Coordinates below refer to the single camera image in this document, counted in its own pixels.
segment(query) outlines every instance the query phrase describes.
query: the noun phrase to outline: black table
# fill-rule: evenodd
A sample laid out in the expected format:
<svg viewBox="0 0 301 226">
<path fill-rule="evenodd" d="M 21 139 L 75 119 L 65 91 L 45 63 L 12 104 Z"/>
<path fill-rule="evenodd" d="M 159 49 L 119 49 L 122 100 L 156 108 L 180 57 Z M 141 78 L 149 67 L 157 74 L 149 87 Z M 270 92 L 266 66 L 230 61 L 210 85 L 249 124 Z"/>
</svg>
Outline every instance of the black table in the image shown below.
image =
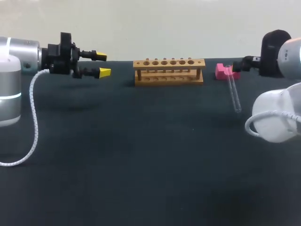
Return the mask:
<svg viewBox="0 0 301 226">
<path fill-rule="evenodd" d="M 301 223 L 301 143 L 244 131 L 254 100 L 293 81 L 243 73 L 243 108 L 207 59 L 203 86 L 135 88 L 132 62 L 100 81 L 40 77 L 40 137 L 24 164 L 0 168 L 2 226 L 295 226 Z M 30 149 L 33 123 L 23 77 L 22 117 L 0 128 L 1 161 Z"/>
</svg>

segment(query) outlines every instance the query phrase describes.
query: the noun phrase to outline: pink object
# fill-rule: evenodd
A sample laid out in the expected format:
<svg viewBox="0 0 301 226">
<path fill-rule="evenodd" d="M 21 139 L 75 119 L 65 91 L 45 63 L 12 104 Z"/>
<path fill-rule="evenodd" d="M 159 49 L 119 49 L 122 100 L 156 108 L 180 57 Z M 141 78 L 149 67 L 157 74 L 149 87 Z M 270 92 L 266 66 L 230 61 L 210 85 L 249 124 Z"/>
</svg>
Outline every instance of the pink object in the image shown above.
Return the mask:
<svg viewBox="0 0 301 226">
<path fill-rule="evenodd" d="M 240 72 L 232 72 L 234 79 L 240 79 Z M 217 80 L 226 80 L 225 67 L 223 64 L 216 64 L 215 77 Z"/>
</svg>

